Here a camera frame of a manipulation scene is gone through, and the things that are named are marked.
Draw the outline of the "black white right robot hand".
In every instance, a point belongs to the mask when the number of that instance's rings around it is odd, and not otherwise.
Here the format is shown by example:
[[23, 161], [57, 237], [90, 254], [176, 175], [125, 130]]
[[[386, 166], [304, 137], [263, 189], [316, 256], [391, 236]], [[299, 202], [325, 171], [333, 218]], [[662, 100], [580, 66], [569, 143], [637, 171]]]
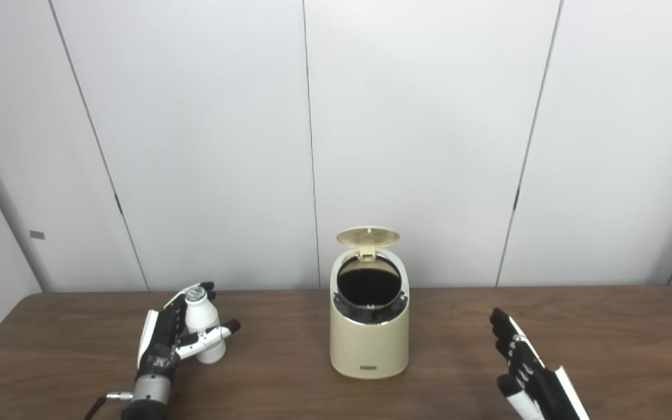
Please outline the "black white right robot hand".
[[590, 418], [565, 368], [546, 367], [509, 314], [496, 307], [489, 321], [496, 338], [495, 348], [507, 364], [507, 373], [496, 378], [496, 385], [519, 418]]

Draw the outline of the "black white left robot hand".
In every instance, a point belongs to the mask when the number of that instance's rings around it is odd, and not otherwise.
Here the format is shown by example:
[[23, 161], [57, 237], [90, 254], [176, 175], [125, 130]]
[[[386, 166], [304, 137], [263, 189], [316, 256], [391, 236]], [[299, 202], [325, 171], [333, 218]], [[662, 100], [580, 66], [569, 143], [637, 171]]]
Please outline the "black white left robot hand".
[[237, 319], [221, 322], [213, 304], [213, 282], [200, 282], [176, 293], [161, 310], [147, 313], [138, 351], [138, 376], [175, 369], [195, 358], [210, 365], [226, 354], [226, 340], [240, 330]]

